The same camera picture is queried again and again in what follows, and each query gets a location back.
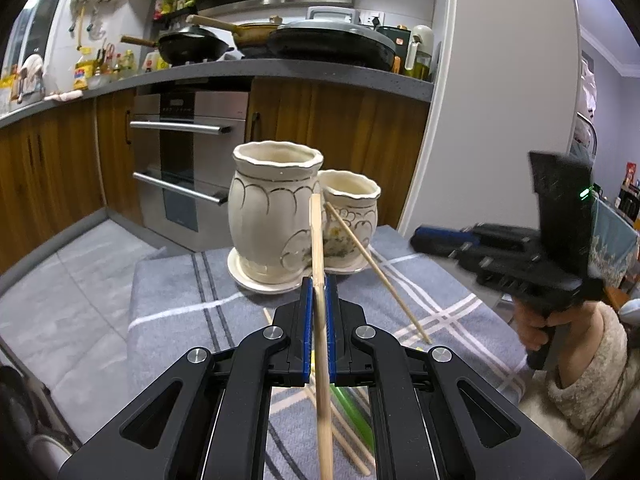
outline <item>oven handle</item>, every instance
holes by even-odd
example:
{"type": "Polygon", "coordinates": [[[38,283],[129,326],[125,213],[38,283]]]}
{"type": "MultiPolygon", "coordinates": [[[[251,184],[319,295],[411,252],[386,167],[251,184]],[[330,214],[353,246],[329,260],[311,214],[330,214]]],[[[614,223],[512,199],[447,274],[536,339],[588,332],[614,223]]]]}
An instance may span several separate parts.
{"type": "Polygon", "coordinates": [[[140,182],[145,182],[146,184],[151,184],[152,186],[161,187],[162,189],[166,189],[168,191],[174,191],[184,196],[188,196],[189,198],[197,198],[199,200],[206,200],[207,202],[213,202],[214,204],[223,205],[229,199],[229,195],[225,193],[216,193],[215,195],[207,195],[204,193],[200,193],[198,191],[194,191],[193,189],[187,189],[186,187],[178,186],[176,184],[171,184],[170,182],[166,182],[165,180],[160,180],[159,178],[154,178],[145,173],[134,172],[133,178],[139,180],[140,182]]]}
{"type": "Polygon", "coordinates": [[[167,121],[131,121],[132,128],[144,128],[145,130],[177,130],[179,132],[191,132],[194,134],[228,134],[231,126],[209,126],[208,124],[169,123],[167,121]]]}

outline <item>white ceramic jar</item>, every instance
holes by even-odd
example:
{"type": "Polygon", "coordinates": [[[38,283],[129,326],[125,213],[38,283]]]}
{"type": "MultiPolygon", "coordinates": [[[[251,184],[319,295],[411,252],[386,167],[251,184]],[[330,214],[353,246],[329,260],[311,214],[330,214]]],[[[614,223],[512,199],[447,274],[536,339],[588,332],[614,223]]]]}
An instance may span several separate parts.
{"type": "Polygon", "coordinates": [[[229,227],[239,264],[259,283],[300,277],[311,261],[309,199],[320,192],[318,150],[292,142],[249,142],[234,150],[229,227]]]}
{"type": "MultiPolygon", "coordinates": [[[[326,170],[318,173],[324,194],[360,243],[369,246],[378,226],[378,199],[382,190],[370,178],[351,171],[326,170]]],[[[324,228],[324,264],[344,269],[361,257],[360,251],[340,227],[337,220],[327,214],[324,228]]]]}

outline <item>ceramic saucer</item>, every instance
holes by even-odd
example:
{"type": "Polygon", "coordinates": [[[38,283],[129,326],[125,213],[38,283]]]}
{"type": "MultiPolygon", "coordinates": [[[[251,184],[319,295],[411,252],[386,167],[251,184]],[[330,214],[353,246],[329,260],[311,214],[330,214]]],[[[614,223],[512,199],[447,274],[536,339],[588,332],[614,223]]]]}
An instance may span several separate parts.
{"type": "Polygon", "coordinates": [[[292,280],[286,283],[279,283],[277,285],[269,285],[267,283],[256,282],[249,278],[242,270],[240,266],[240,255],[236,248],[231,249],[229,256],[226,258],[226,268],[229,270],[229,274],[231,277],[236,280],[236,283],[244,288],[252,292],[257,292],[258,294],[283,294],[285,292],[290,292],[292,290],[296,290],[302,284],[302,276],[299,278],[292,280]]]}
{"type": "Polygon", "coordinates": [[[349,267],[325,267],[324,271],[329,274],[357,274],[367,267],[369,267],[368,261],[364,258],[364,256],[360,255],[353,261],[353,263],[349,267]]]}

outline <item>gray countertop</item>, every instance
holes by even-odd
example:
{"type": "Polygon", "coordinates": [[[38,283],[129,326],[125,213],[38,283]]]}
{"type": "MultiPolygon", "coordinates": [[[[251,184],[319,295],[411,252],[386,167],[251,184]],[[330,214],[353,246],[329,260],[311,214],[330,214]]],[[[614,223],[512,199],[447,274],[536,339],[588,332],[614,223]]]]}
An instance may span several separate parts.
{"type": "MultiPolygon", "coordinates": [[[[401,95],[427,103],[431,102],[431,95],[433,94],[432,83],[371,68],[319,61],[241,59],[177,66],[167,70],[161,70],[160,72],[151,72],[129,77],[95,90],[86,91],[82,99],[91,99],[119,90],[167,81],[201,77],[254,76],[285,77],[290,79],[307,79],[346,84],[401,95]]],[[[64,103],[47,101],[20,108],[0,118],[0,128],[43,112],[44,110],[63,105],[64,103]]]]}

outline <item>metal bolt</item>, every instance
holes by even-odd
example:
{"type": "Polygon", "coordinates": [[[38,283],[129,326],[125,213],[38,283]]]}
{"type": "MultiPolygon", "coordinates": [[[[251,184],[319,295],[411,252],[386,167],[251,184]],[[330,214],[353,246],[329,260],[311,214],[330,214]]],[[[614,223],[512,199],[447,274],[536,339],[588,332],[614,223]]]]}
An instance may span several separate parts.
{"type": "Polygon", "coordinates": [[[453,356],[451,355],[449,349],[438,346],[437,348],[433,349],[433,352],[431,352],[431,357],[433,357],[433,359],[439,363],[448,363],[449,361],[451,361],[451,358],[453,356]]]}
{"type": "Polygon", "coordinates": [[[356,336],[360,339],[371,339],[376,335],[376,329],[369,325],[361,325],[356,329],[356,336]]]}
{"type": "Polygon", "coordinates": [[[268,326],[264,329],[264,332],[262,332],[262,335],[267,339],[280,339],[282,334],[284,334],[284,331],[279,326],[273,325],[268,326]]]}
{"type": "Polygon", "coordinates": [[[190,363],[198,364],[207,358],[209,353],[204,348],[194,348],[187,354],[187,359],[190,363]]]}

